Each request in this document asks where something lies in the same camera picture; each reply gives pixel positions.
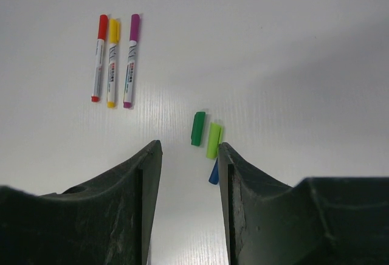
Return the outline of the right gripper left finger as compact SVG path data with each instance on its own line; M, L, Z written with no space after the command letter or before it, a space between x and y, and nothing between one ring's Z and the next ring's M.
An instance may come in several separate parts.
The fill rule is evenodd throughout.
M2 264L146 264L162 145L65 192L1 187Z

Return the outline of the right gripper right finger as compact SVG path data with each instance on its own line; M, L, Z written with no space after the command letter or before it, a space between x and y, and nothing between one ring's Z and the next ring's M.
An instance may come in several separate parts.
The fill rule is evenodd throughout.
M219 146L230 264L387 264L388 179L307 177L288 186Z

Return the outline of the blue pen cap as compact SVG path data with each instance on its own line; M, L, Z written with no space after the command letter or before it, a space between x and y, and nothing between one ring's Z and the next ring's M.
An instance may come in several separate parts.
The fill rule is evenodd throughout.
M218 185L219 183L218 160L215 161L208 181L213 185Z

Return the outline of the light green pen cap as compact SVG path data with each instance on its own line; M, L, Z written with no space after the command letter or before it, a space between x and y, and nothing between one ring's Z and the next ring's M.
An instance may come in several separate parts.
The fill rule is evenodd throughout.
M224 128L222 125L217 124L215 122L211 122L208 134L206 158L217 158L218 146L222 142L223 132Z

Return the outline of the yellow marker pen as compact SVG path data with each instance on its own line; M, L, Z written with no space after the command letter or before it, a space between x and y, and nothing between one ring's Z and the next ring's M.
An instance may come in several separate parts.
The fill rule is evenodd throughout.
M116 106L116 76L117 76L117 51L120 41L120 23L117 19L109 20L109 64L107 83L107 107Z

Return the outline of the red marker pen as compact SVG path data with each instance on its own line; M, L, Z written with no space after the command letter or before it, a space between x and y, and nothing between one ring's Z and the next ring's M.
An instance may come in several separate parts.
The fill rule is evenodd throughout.
M97 44L95 50L94 89L91 95L91 102L93 103L97 103L100 101L103 52L104 52L107 28L108 28L108 16L100 15L99 25L98 25Z

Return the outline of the magenta marker pen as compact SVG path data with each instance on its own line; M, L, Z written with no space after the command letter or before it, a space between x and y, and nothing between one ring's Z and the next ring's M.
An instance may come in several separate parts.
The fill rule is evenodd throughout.
M131 109L133 106L133 84L136 68L137 45L139 41L140 20L141 18L139 14L133 14L131 16L126 77L123 91L123 107L125 109Z

